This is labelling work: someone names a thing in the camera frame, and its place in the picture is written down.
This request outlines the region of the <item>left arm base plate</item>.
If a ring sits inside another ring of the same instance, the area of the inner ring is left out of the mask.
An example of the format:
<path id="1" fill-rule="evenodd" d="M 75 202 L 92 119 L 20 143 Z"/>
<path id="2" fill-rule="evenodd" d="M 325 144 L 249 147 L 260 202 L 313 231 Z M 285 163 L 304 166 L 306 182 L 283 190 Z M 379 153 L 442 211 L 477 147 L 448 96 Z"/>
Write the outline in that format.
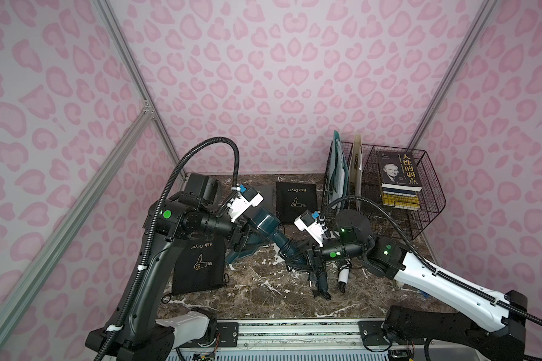
<path id="1" fill-rule="evenodd" d="M 209 331 L 208 334 L 199 341 L 191 340 L 181 346 L 181 348 L 214 348 L 221 347 L 236 347 L 239 338 L 239 323 L 238 322 L 218 322 L 214 331 Z"/>

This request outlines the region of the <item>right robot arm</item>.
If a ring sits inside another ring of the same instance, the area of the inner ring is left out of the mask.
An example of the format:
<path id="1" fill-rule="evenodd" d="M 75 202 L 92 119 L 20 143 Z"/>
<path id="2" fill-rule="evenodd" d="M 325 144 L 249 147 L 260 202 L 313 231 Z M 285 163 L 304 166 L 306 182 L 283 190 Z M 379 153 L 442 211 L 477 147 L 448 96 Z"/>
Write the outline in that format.
<path id="1" fill-rule="evenodd" d="M 524 310 L 525 296 L 483 289 L 419 260 L 406 245 L 378 236 L 368 218 L 355 210 L 338 213 L 334 231 L 321 223 L 316 212 L 299 216 L 295 225 L 315 241 L 307 250 L 314 277 L 321 278 L 330 261 L 355 258 L 372 275 L 415 287 L 454 310 L 447 314 L 392 306 L 379 331 L 389 341 L 448 341 L 471 347 L 490 360 L 524 358 L 525 320 L 508 308 Z"/>

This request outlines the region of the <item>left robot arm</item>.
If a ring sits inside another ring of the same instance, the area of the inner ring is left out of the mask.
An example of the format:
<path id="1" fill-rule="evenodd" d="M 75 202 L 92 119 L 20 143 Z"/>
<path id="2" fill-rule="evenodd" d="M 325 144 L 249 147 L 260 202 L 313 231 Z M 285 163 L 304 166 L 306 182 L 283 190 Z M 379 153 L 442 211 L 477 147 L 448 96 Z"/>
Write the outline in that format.
<path id="1" fill-rule="evenodd" d="M 175 317 L 171 325 L 156 322 L 164 289 L 176 262 L 193 235 L 223 239 L 242 233 L 239 217 L 258 206 L 262 195 L 251 186 L 239 185 L 237 195 L 225 204 L 223 215 L 210 210 L 218 191 L 214 177 L 193 173 L 185 189 L 155 202 L 145 221 L 143 245 L 128 287 L 107 324 L 90 332 L 85 345 L 96 352 L 96 359 L 113 356 L 118 360 L 166 360 L 172 349 L 190 341 L 206 347 L 218 343 L 217 319 L 203 309 Z"/>

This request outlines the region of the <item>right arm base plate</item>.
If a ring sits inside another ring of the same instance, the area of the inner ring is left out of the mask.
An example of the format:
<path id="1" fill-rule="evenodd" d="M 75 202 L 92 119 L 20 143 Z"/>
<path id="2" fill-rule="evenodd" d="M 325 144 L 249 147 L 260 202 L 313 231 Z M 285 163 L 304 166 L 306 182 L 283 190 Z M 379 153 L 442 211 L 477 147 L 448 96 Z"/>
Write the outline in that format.
<path id="1" fill-rule="evenodd" d="M 423 346 L 424 338 L 414 338 L 406 340 L 393 332 L 386 332 L 382 328 L 382 320 L 360 320 L 358 321 L 359 335 L 364 346 L 369 348 L 379 347 L 385 348 L 390 344 L 393 346 Z"/>

